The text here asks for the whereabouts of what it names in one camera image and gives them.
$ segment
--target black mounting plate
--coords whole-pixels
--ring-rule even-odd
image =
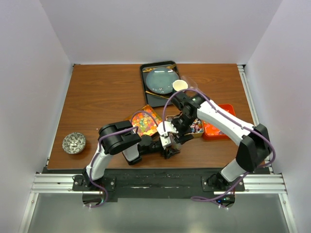
[[[207,184],[207,180],[208,180],[208,177],[207,176],[203,176],[202,179],[201,179],[201,182],[202,182],[202,188],[203,188],[203,191],[204,192],[221,192],[223,190],[221,189],[218,189],[216,187],[211,187]],[[235,187],[235,191],[238,191],[238,192],[243,192],[245,191],[245,187],[244,187],[244,182],[243,180]]]
[[[105,187],[108,192],[113,192],[116,186],[116,177],[115,176],[104,176],[100,181],[96,182],[97,184]],[[88,187],[83,180],[82,175],[74,176],[74,182],[72,186],[73,191],[96,191],[99,188],[92,186]]]

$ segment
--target colorful beads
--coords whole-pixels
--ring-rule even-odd
[[[159,124],[162,120],[159,119],[159,116],[155,114],[153,109],[151,108],[145,108],[144,111],[150,113],[152,117],[156,120],[156,122]],[[138,113],[134,116],[132,121],[133,126],[138,126],[138,134],[139,136],[142,136],[144,134],[152,136],[157,132],[156,130],[156,124],[152,120],[152,118],[147,115],[146,113]]]

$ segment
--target red container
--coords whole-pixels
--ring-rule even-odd
[[[219,104],[218,106],[235,116],[235,112],[231,104]],[[205,121],[203,121],[203,127],[204,127],[203,138],[205,140],[229,139],[227,135],[225,135],[215,126]]]

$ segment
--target paper cup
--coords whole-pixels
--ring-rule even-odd
[[[173,82],[173,93],[188,88],[188,83],[184,80],[176,80]]]

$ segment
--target gray floor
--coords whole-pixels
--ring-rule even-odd
[[[173,199],[119,199],[89,210],[81,194],[40,194],[30,233],[287,233],[278,195],[237,195],[229,211]]]

